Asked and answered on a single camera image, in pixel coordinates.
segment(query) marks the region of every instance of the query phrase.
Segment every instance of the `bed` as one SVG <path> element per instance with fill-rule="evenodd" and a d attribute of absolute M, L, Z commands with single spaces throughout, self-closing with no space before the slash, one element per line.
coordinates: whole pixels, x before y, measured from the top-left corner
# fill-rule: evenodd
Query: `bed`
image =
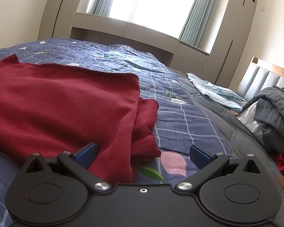
<path fill-rule="evenodd" d="M 153 133 L 162 155 L 143 166 L 156 170 L 166 183 L 175 185 L 198 171 L 189 159 L 191 144 L 234 158 L 253 153 L 282 193 L 282 206 L 276 222 L 284 226 L 284 180 L 274 162 L 233 115 L 221 105 L 202 97 L 182 73 L 168 69 L 150 53 L 138 52 L 125 45 L 48 39 L 0 49 L 0 59 L 14 53 L 24 63 L 58 63 L 136 74 L 140 96 L 155 99 L 160 106 Z M 0 153 L 0 226 L 11 223 L 4 197 L 19 168 L 20 165 Z M 139 172 L 135 183 L 158 184 L 163 180 L 154 180 Z"/>

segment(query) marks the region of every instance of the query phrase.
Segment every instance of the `silver screw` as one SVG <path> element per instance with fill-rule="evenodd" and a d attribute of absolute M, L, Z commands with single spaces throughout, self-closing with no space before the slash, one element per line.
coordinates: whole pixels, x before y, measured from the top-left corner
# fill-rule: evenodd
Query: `silver screw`
<path fill-rule="evenodd" d="M 146 193 L 146 192 L 148 191 L 148 189 L 146 189 L 146 188 L 141 188 L 141 189 L 139 189 L 139 191 L 140 191 L 141 193 Z"/>
<path fill-rule="evenodd" d="M 107 190 L 109 187 L 110 187 L 110 185 L 108 183 L 105 183 L 105 182 L 95 184 L 95 188 L 97 190 Z"/>
<path fill-rule="evenodd" d="M 179 183 L 177 186 L 179 189 L 182 189 L 182 190 L 189 190 L 193 187 L 192 184 L 188 182 Z"/>

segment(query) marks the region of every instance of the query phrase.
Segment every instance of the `blue bedspread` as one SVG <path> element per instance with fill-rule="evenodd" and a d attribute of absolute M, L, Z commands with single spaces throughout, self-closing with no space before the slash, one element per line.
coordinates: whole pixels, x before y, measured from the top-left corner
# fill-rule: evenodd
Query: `blue bedspread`
<path fill-rule="evenodd" d="M 125 45 L 105 46 L 73 39 L 48 39 L 0 49 L 0 59 L 14 53 L 21 62 L 58 63 L 138 75 L 140 96 L 155 99 L 160 106 L 153 132 L 157 146 L 162 151 L 161 158 L 142 166 L 155 169 L 166 183 L 175 185 L 198 171 L 189 159 L 191 144 L 199 145 L 211 153 L 232 155 L 229 144 L 212 120 L 194 105 L 177 77 L 150 53 L 138 52 Z M 19 165 L 0 154 L 0 226 L 11 223 L 4 196 L 19 168 Z M 136 183 L 163 183 L 141 172 Z"/>

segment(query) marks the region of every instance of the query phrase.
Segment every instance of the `headboard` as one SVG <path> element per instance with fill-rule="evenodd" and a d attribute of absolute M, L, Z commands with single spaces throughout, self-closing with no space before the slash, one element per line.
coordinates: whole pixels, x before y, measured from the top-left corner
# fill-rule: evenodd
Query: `headboard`
<path fill-rule="evenodd" d="M 249 100 L 260 90 L 273 85 L 284 88 L 284 69 L 253 57 L 237 93 L 245 100 Z"/>

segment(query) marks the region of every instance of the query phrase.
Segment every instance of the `window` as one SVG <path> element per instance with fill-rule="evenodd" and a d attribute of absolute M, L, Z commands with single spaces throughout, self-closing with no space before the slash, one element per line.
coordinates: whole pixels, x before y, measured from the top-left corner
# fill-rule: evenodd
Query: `window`
<path fill-rule="evenodd" d="M 109 17 L 178 38 L 194 0 L 114 0 Z"/>

